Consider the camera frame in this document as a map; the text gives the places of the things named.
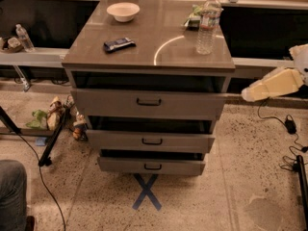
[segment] plastic bottle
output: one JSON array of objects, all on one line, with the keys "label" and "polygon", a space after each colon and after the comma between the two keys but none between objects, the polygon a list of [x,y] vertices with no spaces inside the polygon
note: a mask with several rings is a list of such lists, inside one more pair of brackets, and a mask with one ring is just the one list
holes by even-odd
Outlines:
[{"label": "plastic bottle", "polygon": [[199,54],[207,55],[213,51],[221,12],[222,8],[219,0],[207,0],[205,2],[196,41],[196,51]]},{"label": "plastic bottle", "polygon": [[36,51],[35,47],[33,46],[32,42],[29,38],[27,30],[24,29],[20,24],[16,25],[16,33],[19,37],[19,40],[20,40],[22,46],[25,48],[26,52]]}]

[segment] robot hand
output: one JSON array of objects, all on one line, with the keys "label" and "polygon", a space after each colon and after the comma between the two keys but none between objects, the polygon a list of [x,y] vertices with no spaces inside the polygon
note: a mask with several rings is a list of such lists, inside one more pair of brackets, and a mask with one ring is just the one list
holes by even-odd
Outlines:
[{"label": "robot hand", "polygon": [[303,85],[308,86],[308,44],[290,49],[295,68],[277,67],[275,70],[242,90],[247,102],[297,92]]}]

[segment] person's leg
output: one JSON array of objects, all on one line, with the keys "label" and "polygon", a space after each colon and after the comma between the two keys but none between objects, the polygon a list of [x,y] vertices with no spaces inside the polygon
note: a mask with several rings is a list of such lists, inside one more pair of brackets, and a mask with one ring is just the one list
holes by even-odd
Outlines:
[{"label": "person's leg", "polygon": [[27,217],[27,174],[13,160],[0,160],[0,230],[24,231]]}]

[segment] countertop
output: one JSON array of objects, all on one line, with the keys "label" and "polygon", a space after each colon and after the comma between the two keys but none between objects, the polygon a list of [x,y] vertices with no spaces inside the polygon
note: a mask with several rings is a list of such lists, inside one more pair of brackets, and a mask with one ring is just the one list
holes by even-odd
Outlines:
[{"label": "countertop", "polygon": [[[118,0],[101,1],[65,56],[63,65],[70,67],[124,69],[189,69],[233,71],[234,64],[221,30],[218,30],[214,52],[196,53],[197,31],[187,30],[183,23],[192,11],[187,1],[130,1],[140,12],[129,22],[117,22],[106,13]],[[129,38],[136,47],[114,53],[103,50],[105,41]]]}]

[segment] black handle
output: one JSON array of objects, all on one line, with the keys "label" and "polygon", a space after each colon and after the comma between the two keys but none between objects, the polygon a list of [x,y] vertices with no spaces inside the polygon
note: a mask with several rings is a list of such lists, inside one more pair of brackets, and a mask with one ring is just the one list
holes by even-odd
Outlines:
[{"label": "black handle", "polygon": [[160,165],[160,167],[147,167],[146,164],[144,164],[144,169],[146,169],[146,170],[161,170],[162,165]]},{"label": "black handle", "polygon": [[162,99],[158,100],[141,100],[137,98],[136,103],[142,106],[160,106],[162,104]]},{"label": "black handle", "polygon": [[148,141],[147,139],[142,138],[142,143],[148,144],[148,145],[161,145],[163,143],[163,139],[160,139],[157,142],[151,142],[151,141]]}]

